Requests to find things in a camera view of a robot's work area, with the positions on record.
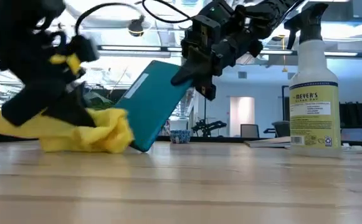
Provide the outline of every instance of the teal book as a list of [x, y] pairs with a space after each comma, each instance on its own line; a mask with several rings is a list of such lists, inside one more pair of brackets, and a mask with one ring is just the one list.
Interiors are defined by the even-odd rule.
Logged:
[[171, 79], [180, 66], [152, 61], [115, 105], [128, 112], [135, 136], [131, 147], [149, 151], [176, 105], [192, 85], [192, 80], [173, 86]]

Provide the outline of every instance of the small blue cup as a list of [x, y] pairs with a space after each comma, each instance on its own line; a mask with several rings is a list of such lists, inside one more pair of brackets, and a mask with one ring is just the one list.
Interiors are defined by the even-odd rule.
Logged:
[[189, 130], [170, 131], [169, 138], [172, 143], [187, 144], [191, 140], [191, 131]]

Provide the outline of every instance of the black cable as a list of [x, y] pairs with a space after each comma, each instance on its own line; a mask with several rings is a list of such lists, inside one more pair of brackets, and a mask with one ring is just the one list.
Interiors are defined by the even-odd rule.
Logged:
[[170, 7], [172, 10], [180, 13], [182, 16], [186, 17], [186, 19], [182, 19], [182, 20], [178, 20], [178, 21], [169, 21], [169, 20], [166, 20], [166, 19], [162, 19], [162, 18], [156, 16], [154, 13], [152, 13], [152, 12], [145, 6], [146, 0], [142, 0], [141, 3], [142, 3], [143, 8], [146, 10], [146, 12], [147, 12], [149, 15], [151, 15], [153, 18], [157, 19], [158, 21], [165, 22], [165, 23], [169, 23], [169, 24], [177, 24], [177, 23], [186, 22], [186, 21], [189, 21], [189, 20], [192, 20], [192, 19], [193, 19], [192, 17], [188, 16], [186, 13], [184, 13], [184, 12], [181, 11], [180, 9], [177, 9], [175, 6], [171, 5], [171, 4], [168, 3], [168, 2], [165, 2], [165, 1], [163, 1], [163, 0], [152, 0], [152, 1], [156, 1], [156, 2], [159, 2], [159, 3], [161, 3], [161, 4], [164, 4], [164, 5], [168, 6], [168, 7]]
[[97, 11], [98, 9], [101, 9], [103, 7], [106, 7], [106, 6], [128, 6], [129, 8], [132, 8], [130, 7], [129, 4], [127, 3], [122, 3], [122, 2], [109, 2], [109, 3], [103, 3], [103, 4], [99, 4], [97, 6], [94, 6], [90, 9], [88, 9], [87, 11], [83, 12], [81, 14], [81, 16], [77, 19], [77, 22], [75, 23], [75, 27], [74, 27], [74, 30], [75, 30], [75, 34], [79, 35], [79, 29], [80, 29], [80, 25], [81, 25], [81, 22], [89, 15], [91, 15], [92, 13], [94, 13], [95, 11]]

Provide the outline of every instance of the table surface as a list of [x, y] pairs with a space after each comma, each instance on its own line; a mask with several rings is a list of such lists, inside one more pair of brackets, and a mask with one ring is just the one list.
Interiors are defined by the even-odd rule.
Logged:
[[362, 224], [362, 154], [156, 143], [147, 154], [0, 144], [0, 224]]

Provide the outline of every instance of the ceiling light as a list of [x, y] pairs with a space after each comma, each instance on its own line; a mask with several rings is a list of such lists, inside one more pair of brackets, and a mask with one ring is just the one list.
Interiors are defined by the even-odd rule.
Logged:
[[168, 47], [167, 49], [168, 49], [168, 51], [170, 51], [170, 52], [182, 52], [182, 48], [181, 48], [181, 47]]
[[101, 46], [102, 50], [161, 51], [161, 47]]
[[141, 37], [145, 32], [143, 31], [142, 22], [144, 21], [145, 17], [143, 19], [133, 19], [131, 20], [130, 25], [128, 25], [128, 32], [133, 37]]
[[171, 52], [168, 51], [99, 50], [99, 53], [107, 57], [171, 58]]
[[261, 54], [269, 55], [291, 55], [293, 54], [292, 50], [262, 50]]
[[350, 52], [325, 52], [326, 56], [333, 57], [354, 57], [357, 56], [358, 53], [350, 53]]
[[350, 0], [310, 0], [310, 2], [349, 2]]

